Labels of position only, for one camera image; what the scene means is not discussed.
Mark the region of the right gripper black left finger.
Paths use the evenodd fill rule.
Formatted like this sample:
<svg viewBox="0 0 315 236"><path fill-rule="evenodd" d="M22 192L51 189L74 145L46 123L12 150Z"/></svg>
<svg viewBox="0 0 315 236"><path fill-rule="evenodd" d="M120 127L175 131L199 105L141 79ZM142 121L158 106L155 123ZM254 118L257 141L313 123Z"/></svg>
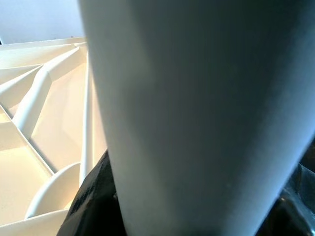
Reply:
<svg viewBox="0 0 315 236"><path fill-rule="evenodd" d="M126 235L108 151L82 182L57 235Z"/></svg>

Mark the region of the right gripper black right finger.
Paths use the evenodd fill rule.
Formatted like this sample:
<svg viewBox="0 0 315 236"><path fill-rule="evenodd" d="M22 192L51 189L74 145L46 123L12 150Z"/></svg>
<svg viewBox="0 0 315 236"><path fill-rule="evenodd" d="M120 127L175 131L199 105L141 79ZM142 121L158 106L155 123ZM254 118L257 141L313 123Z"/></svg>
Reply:
<svg viewBox="0 0 315 236"><path fill-rule="evenodd" d="M280 196L264 219L257 236L313 236L315 216L292 195Z"/></svg>

